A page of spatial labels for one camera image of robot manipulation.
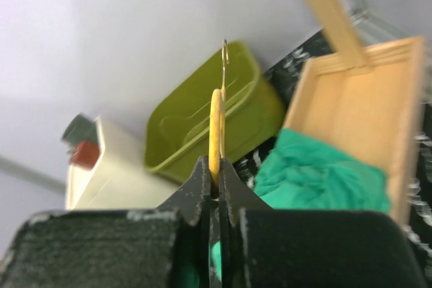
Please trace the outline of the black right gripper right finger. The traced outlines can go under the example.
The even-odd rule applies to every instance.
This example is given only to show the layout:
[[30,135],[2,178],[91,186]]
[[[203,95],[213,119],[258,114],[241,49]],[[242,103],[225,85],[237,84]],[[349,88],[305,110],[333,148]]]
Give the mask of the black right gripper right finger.
[[426,287],[401,228],[370,210],[270,208],[223,159],[224,287]]

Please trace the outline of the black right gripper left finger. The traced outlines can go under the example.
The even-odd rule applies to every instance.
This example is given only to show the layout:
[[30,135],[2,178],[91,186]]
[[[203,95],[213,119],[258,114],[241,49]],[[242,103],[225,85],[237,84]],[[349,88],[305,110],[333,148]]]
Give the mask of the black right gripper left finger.
[[18,229],[2,287],[209,287],[209,160],[154,209],[44,211]]

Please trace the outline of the green tank top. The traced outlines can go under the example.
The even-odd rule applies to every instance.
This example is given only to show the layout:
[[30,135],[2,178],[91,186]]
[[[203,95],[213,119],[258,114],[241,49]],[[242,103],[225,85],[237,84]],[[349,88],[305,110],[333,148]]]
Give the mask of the green tank top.
[[[251,189],[277,210],[370,210],[388,214],[385,174],[289,129],[280,131]],[[210,278],[222,282],[221,242],[209,243]]]

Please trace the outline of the yellow clothes hanger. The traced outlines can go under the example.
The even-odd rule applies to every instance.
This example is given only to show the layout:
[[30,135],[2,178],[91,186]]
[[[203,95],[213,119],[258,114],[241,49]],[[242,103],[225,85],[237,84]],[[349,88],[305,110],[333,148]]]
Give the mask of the yellow clothes hanger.
[[219,172],[221,159],[225,157],[225,75],[229,63],[227,40],[221,46],[222,79],[221,88],[214,89],[209,115],[209,172],[211,175],[211,197],[219,195]]

